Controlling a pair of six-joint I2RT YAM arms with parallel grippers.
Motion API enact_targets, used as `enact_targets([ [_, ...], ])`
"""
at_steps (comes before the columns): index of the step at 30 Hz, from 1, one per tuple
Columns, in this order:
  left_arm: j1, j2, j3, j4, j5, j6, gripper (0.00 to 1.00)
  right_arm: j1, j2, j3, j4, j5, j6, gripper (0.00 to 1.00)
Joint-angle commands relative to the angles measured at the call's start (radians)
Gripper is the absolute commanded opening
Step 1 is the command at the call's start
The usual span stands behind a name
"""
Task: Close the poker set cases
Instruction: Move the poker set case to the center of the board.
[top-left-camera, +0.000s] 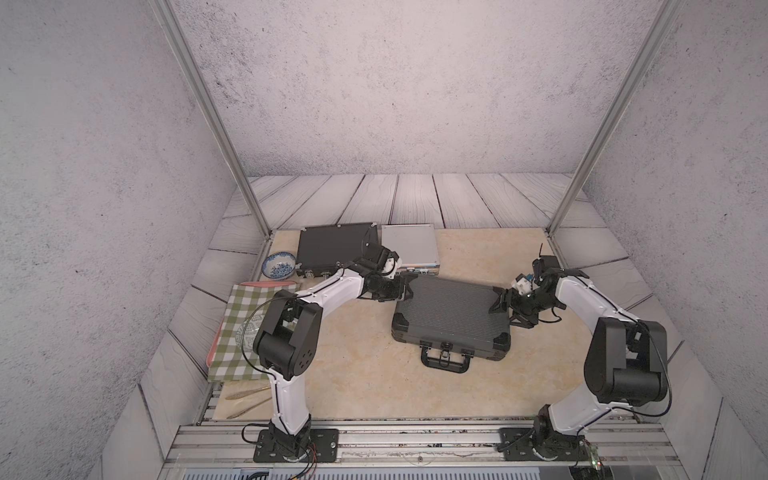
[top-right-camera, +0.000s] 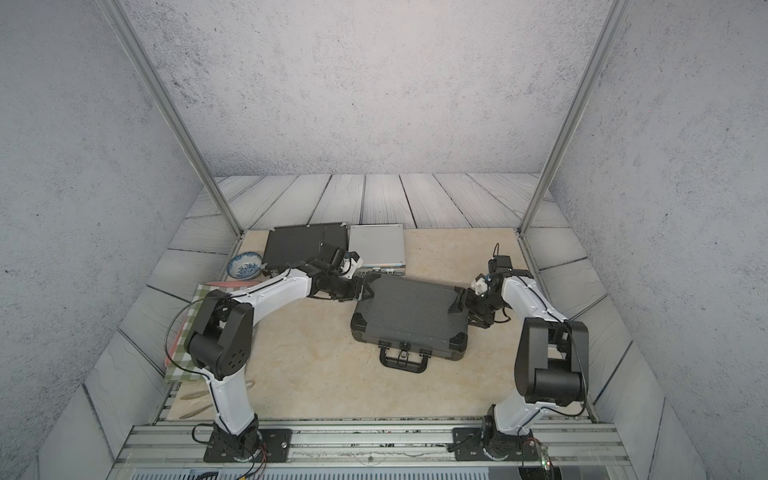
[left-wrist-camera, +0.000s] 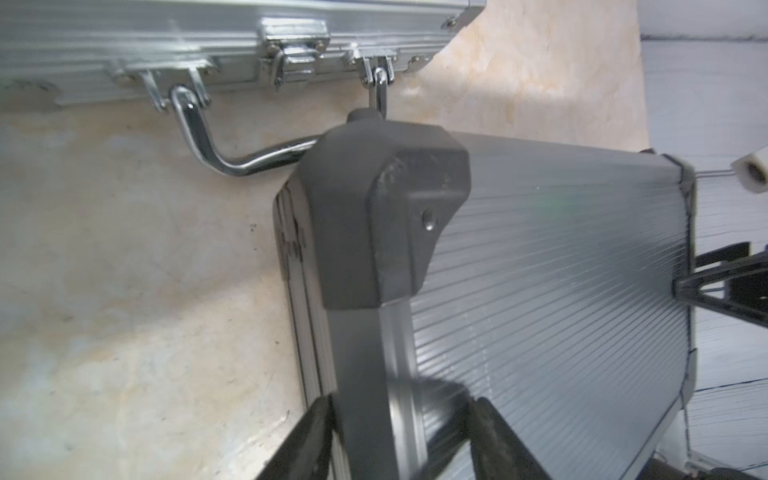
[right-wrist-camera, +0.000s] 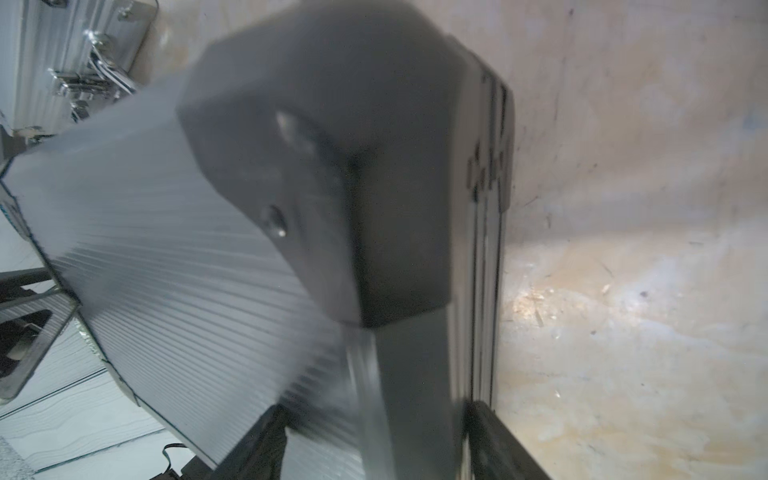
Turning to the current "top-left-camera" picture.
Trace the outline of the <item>small silver poker case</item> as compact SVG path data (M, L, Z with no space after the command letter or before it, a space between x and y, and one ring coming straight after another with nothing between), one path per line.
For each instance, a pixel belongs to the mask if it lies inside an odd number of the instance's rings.
M398 272L439 274L441 262L432 224L383 225L381 242L398 254Z

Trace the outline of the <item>black carbon poker case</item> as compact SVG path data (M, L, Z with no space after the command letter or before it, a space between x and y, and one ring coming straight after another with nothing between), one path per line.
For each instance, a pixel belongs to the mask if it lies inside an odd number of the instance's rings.
M339 265L359 258L366 244L374 241L378 241L375 223L303 228L299 235L296 274L302 278L333 275Z

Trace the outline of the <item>large black poker case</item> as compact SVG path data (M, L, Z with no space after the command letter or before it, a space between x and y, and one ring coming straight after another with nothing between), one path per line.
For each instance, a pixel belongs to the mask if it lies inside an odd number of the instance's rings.
M417 275L397 303L391 335L420 348L427 368L463 374L471 360L504 359L511 348L509 318L493 313L491 286Z

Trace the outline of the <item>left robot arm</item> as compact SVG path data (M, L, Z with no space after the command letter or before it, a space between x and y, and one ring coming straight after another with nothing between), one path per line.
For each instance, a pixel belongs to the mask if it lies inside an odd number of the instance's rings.
M415 273L402 272L399 255L367 243L361 256L341 265L317 285L298 292L278 291L265 303L266 312L253 341L260 365L272 388L270 427L297 436L310 424L303 374L317 351L325 317L352 300L403 301L413 296Z

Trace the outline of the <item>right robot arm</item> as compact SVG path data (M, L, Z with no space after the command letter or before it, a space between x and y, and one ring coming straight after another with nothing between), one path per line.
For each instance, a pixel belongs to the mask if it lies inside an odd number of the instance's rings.
M667 333L658 322L642 320L601 292L588 274L563 269L552 255L532 262L531 275L520 274L509 288L495 287L491 313L506 313L512 326L531 329L544 322L540 313L571 310L592 333L585 357L584 383L565 399L542 407L533 439L576 440L613 411L663 402L671 409Z

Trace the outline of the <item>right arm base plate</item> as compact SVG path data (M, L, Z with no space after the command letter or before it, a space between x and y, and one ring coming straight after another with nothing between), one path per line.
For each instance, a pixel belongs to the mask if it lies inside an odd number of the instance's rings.
M537 433L533 428L501 428L496 451L505 461L565 461L586 463L589 453L583 437L559 432Z

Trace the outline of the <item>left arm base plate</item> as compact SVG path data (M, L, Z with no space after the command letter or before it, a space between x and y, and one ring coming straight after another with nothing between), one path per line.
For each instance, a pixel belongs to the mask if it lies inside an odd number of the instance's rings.
M301 462L334 463L339 447L338 429L304 428L289 435L277 428L262 430L255 443L255 463Z

